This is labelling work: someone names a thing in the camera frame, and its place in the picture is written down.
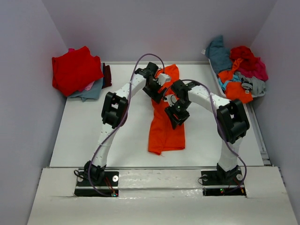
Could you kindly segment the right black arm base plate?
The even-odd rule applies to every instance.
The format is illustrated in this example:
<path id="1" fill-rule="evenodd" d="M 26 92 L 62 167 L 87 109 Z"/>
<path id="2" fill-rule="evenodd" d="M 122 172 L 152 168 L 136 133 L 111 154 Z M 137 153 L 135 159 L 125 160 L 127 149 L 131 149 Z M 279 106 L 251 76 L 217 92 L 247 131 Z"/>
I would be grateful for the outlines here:
<path id="1" fill-rule="evenodd" d="M 201 171 L 198 183 L 202 186 L 203 196 L 246 196 L 244 184 L 241 184 L 243 175 L 239 169 L 237 173 L 222 181 L 217 176 L 217 170 Z"/>

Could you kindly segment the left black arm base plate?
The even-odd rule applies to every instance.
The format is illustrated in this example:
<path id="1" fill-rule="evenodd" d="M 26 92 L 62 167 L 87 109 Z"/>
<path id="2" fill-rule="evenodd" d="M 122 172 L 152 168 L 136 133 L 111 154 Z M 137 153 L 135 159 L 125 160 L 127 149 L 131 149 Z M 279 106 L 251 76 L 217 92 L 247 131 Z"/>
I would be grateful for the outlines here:
<path id="1" fill-rule="evenodd" d="M 76 185 L 74 195 L 77 197 L 118 197 L 119 196 L 119 172 L 106 171 L 100 182 L 93 181 L 90 184 L 83 170 L 74 170 Z"/>

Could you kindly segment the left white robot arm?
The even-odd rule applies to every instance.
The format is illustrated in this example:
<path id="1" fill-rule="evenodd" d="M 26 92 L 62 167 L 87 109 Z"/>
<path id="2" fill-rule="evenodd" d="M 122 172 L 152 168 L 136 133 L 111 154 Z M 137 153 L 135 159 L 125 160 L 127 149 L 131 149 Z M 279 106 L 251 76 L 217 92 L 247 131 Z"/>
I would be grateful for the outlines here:
<path id="1" fill-rule="evenodd" d="M 146 68 L 135 68 L 129 82 L 118 91 L 106 94 L 101 112 L 103 125 L 98 147 L 92 159 L 84 165 L 84 174 L 92 186 L 103 182 L 108 153 L 117 130 L 126 122 L 131 98 L 143 90 L 159 103 L 166 90 L 163 85 L 170 80 L 169 75 L 164 71 L 158 73 L 158 66 L 150 62 Z"/>

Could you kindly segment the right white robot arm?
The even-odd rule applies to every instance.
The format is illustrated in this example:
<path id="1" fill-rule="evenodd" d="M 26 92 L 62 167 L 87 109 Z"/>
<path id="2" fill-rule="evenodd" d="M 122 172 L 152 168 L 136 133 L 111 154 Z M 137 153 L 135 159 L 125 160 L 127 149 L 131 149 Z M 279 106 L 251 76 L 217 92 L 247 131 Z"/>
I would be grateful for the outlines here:
<path id="1" fill-rule="evenodd" d="M 172 93 L 164 92 L 163 100 L 168 103 L 165 113 L 173 129 L 188 119 L 188 107 L 191 103 L 213 114 L 222 140 L 221 155 L 214 177 L 219 183 L 228 184 L 238 174 L 238 162 L 242 161 L 239 155 L 240 145 L 250 128 L 243 103 L 238 99 L 220 97 L 212 93 L 206 85 L 190 79 L 177 80 L 169 89 Z"/>

